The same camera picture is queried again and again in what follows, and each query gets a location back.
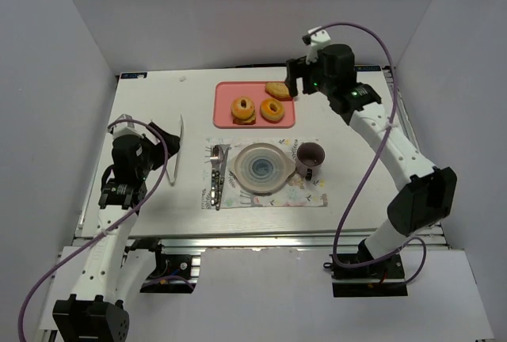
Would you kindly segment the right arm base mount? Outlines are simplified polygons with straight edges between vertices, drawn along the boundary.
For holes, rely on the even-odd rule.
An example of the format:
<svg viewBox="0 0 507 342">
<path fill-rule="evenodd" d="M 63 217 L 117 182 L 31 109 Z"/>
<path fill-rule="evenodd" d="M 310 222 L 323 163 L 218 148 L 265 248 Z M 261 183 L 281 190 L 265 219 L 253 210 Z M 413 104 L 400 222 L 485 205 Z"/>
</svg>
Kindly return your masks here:
<svg viewBox="0 0 507 342">
<path fill-rule="evenodd" d="M 330 256 L 322 266 L 331 275 L 335 298 L 392 298 L 408 295 L 399 254 L 362 268 L 342 268 Z"/>
</svg>

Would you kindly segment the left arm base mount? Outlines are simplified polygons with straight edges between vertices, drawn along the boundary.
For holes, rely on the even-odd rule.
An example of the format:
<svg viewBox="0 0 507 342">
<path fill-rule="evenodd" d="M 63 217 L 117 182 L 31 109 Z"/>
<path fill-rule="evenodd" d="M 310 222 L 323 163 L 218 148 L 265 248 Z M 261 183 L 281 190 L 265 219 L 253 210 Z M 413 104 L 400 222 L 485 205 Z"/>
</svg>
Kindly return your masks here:
<svg viewBox="0 0 507 342">
<path fill-rule="evenodd" d="M 159 238 L 135 239 L 124 248 L 128 254 L 136 250 L 147 250 L 155 262 L 154 271 L 140 289 L 151 294 L 191 294 L 195 286 L 191 282 L 192 259 L 190 254 L 169 253 Z"/>
</svg>

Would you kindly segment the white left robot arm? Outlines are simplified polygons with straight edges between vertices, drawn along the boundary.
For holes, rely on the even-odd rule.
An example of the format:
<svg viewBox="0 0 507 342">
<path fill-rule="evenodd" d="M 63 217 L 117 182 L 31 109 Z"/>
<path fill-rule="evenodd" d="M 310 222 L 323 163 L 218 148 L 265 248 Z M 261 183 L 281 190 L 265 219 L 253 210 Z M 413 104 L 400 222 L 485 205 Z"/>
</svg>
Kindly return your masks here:
<svg viewBox="0 0 507 342">
<path fill-rule="evenodd" d="M 147 188 L 152 171 L 166 174 L 167 163 L 180 149 L 181 137 L 153 122 L 145 128 L 152 142 L 136 130 L 140 122 L 123 114 L 109 125 L 112 164 L 101 178 L 97 231 L 83 246 L 86 262 L 68 298 L 52 310 L 65 341 L 124 341 L 132 302 L 149 272 L 156 267 L 154 251 L 127 246 L 141 206 L 154 194 Z"/>
</svg>

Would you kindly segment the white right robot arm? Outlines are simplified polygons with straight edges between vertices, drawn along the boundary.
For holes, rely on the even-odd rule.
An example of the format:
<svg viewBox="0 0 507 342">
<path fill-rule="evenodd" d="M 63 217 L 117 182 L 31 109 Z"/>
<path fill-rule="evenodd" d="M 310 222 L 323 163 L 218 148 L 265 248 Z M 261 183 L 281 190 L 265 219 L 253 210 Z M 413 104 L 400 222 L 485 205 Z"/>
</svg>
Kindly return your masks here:
<svg viewBox="0 0 507 342">
<path fill-rule="evenodd" d="M 320 92 L 337 113 L 375 151 L 398 190 L 387 206 L 387 220 L 360 243 L 356 268 L 390 258 L 421 229 L 451 213 L 457 176 L 453 169 L 438 168 L 421 154 L 387 115 L 380 95 L 372 86 L 358 82 L 355 56 L 345 44 L 331 44 L 316 58 L 289 59 L 285 84 L 292 97 Z"/>
</svg>

